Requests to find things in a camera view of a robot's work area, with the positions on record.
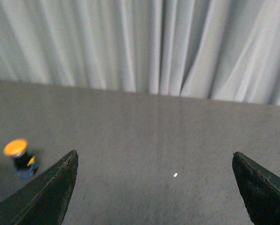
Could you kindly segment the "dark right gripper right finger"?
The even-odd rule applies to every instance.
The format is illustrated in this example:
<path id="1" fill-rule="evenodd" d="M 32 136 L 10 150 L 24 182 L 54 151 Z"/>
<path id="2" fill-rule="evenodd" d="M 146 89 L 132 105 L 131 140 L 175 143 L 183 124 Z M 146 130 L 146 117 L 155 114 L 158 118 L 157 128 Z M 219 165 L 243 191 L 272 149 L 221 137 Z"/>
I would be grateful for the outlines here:
<path id="1" fill-rule="evenodd" d="M 244 205 L 255 225 L 280 225 L 280 177 L 241 152 L 232 169 Z"/>

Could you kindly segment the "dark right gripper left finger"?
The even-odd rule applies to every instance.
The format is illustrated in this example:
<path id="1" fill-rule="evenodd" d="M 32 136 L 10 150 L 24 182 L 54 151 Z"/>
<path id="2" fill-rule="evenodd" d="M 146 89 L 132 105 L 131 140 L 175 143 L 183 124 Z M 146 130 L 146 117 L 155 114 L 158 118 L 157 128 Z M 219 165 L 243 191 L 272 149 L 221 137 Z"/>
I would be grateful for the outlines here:
<path id="1" fill-rule="evenodd" d="M 78 154 L 68 152 L 23 188 L 0 202 L 0 225 L 60 225 L 75 187 Z"/>

